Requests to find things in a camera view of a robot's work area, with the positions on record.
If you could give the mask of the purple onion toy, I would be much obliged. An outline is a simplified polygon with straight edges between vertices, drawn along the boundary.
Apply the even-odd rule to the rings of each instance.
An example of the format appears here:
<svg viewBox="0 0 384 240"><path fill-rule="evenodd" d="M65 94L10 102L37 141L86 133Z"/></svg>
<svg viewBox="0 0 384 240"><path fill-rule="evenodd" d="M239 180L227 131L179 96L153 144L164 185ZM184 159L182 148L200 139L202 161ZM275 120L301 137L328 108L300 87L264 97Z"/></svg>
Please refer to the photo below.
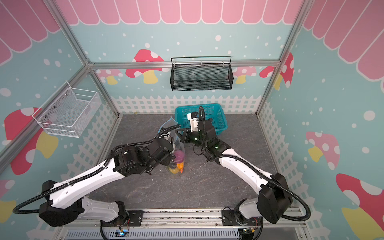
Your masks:
<svg viewBox="0 0 384 240"><path fill-rule="evenodd" d="M175 162L176 164L180 164L180 163L184 162L184 159L185 159L185 153L184 153L182 150L176 150L176 151L174 152L174 156L175 156L175 158L174 158L174 162Z"/></svg>

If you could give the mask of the clear zip top bag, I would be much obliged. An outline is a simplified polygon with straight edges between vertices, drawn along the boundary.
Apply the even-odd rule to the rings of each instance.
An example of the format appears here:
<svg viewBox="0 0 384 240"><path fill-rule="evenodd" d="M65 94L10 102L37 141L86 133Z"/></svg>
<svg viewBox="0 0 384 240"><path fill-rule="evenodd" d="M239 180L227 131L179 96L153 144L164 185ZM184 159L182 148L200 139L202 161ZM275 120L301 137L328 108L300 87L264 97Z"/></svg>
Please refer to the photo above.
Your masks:
<svg viewBox="0 0 384 240"><path fill-rule="evenodd" d="M173 152L172 152L173 159L170 161L168 167L177 168L177 164L174 162L174 158L175 158L174 152L176 150L182 150L185 153L185 157L186 157L185 146L181 142L181 139L179 138L179 136L176 134L176 129L171 130L167 133L164 133L163 137L173 143Z"/></svg>

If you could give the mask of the teal plastic basket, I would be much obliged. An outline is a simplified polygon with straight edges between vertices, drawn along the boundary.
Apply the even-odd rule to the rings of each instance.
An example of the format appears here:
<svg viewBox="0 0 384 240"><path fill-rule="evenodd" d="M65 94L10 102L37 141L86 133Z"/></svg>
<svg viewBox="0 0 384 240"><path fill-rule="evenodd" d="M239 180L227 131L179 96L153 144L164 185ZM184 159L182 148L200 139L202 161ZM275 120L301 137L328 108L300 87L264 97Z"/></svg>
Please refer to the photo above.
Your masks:
<svg viewBox="0 0 384 240"><path fill-rule="evenodd" d="M187 115L192 112L198 112L199 106L205 110L206 119L212 119L212 125L215 127L216 134L219 136L228 128L226 116L220 104L204 104L182 106L175 109L175 120L181 125L181 128L190 128L190 121Z"/></svg>

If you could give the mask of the orange carrot toy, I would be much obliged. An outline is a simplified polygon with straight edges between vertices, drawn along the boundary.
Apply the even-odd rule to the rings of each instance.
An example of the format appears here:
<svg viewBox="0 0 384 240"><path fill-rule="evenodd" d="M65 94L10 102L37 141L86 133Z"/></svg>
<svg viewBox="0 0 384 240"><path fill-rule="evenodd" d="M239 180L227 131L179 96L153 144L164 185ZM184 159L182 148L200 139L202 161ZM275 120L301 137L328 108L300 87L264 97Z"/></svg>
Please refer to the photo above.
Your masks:
<svg viewBox="0 0 384 240"><path fill-rule="evenodd" d="M177 163L177 167L181 173L184 171L184 162Z"/></svg>

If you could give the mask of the yellow potato toy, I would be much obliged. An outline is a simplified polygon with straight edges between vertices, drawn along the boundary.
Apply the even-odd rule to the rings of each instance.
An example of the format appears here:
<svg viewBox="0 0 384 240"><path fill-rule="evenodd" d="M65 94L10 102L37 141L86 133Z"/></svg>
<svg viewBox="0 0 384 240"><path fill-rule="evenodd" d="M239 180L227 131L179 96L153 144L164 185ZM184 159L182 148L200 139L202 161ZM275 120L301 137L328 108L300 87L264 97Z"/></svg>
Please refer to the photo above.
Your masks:
<svg viewBox="0 0 384 240"><path fill-rule="evenodd" d="M168 167L168 170L172 173L172 174L177 174L180 172L179 168L171 168L171 167Z"/></svg>

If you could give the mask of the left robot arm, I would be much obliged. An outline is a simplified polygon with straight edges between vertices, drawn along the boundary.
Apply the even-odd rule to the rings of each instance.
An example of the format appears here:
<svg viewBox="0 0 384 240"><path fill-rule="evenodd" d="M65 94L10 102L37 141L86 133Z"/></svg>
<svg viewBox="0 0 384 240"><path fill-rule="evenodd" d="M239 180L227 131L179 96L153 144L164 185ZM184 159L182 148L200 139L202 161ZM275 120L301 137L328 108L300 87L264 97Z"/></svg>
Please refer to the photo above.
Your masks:
<svg viewBox="0 0 384 240"><path fill-rule="evenodd" d="M67 181L47 181L42 193L13 209L13 214L38 214L52 227L89 219L124 225L130 215L122 201L101 202L89 193L131 175L149 174L158 165L168 166L174 158L172 139L157 137L147 142L118 145L105 161Z"/></svg>

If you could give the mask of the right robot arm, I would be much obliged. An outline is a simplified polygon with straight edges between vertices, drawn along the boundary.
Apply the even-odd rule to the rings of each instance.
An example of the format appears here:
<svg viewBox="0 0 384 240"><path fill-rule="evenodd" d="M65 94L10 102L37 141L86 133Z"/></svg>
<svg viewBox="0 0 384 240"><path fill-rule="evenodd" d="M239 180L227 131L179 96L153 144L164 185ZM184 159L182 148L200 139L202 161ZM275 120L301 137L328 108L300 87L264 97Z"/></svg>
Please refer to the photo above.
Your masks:
<svg viewBox="0 0 384 240"><path fill-rule="evenodd" d="M275 224L281 218L293 222L305 222L312 213L309 205L292 192L285 177L271 174L242 158L230 145L220 140L202 107L198 112L187 115L189 128L176 131L184 144L200 147L201 154L208 162L232 171L245 181L257 194L254 199L244 199L234 208L234 217L240 225L256 217L262 217Z"/></svg>

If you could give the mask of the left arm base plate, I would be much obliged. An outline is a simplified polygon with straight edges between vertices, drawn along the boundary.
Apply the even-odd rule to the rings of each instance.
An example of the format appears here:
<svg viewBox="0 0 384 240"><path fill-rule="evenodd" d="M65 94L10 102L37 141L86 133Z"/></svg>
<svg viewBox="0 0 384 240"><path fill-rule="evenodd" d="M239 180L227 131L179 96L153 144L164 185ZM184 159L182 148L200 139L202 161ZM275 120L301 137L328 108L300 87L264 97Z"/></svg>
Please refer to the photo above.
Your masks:
<svg viewBox="0 0 384 240"><path fill-rule="evenodd" d="M103 227L140 227L144 211L129 210L118 213L118 217L110 222L102 221Z"/></svg>

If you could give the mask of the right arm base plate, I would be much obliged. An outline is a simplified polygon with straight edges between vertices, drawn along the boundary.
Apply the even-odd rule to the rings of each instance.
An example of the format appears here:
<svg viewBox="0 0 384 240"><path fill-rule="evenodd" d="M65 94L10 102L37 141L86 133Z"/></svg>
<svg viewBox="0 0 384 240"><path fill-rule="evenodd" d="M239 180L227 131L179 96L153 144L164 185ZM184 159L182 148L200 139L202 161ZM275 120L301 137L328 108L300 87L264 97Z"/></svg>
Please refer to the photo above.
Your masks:
<svg viewBox="0 0 384 240"><path fill-rule="evenodd" d="M245 219L240 217L240 213L230 208L224 208L221 211L221 215L223 226L260 226L263 221L262 217Z"/></svg>

